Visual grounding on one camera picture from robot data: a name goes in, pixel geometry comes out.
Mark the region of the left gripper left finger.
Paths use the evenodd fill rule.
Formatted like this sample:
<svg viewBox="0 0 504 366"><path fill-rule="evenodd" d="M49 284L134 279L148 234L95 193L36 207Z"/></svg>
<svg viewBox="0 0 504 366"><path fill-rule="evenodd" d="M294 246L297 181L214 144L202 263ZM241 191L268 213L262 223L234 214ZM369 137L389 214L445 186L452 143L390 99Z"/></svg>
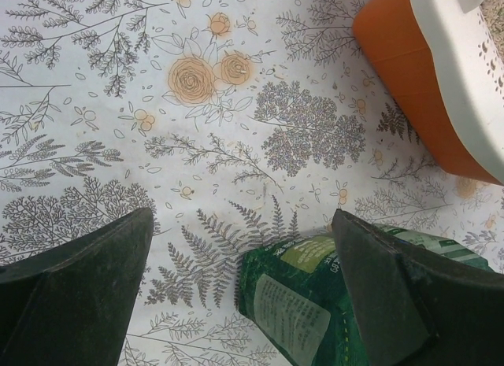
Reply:
<svg viewBox="0 0 504 366"><path fill-rule="evenodd" d="M137 209L1 268L3 365L116 365L150 251Z"/></svg>

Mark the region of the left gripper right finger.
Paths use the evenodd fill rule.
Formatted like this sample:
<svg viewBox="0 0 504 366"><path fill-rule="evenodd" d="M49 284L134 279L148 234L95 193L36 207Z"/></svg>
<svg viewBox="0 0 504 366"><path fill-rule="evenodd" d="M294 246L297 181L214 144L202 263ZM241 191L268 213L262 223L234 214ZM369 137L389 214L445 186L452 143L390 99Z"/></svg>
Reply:
<svg viewBox="0 0 504 366"><path fill-rule="evenodd" d="M503 276L338 209L336 252L371 365L501 365Z"/></svg>

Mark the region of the green litter bag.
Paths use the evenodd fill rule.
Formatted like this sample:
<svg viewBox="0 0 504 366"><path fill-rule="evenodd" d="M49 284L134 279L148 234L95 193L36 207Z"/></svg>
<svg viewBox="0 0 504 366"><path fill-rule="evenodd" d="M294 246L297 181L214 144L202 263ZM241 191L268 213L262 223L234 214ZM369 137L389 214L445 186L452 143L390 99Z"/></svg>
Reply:
<svg viewBox="0 0 504 366"><path fill-rule="evenodd" d="M454 240L374 226L452 261L493 271L485 259ZM371 365L333 231L248 252L239 277L239 312L293 365Z"/></svg>

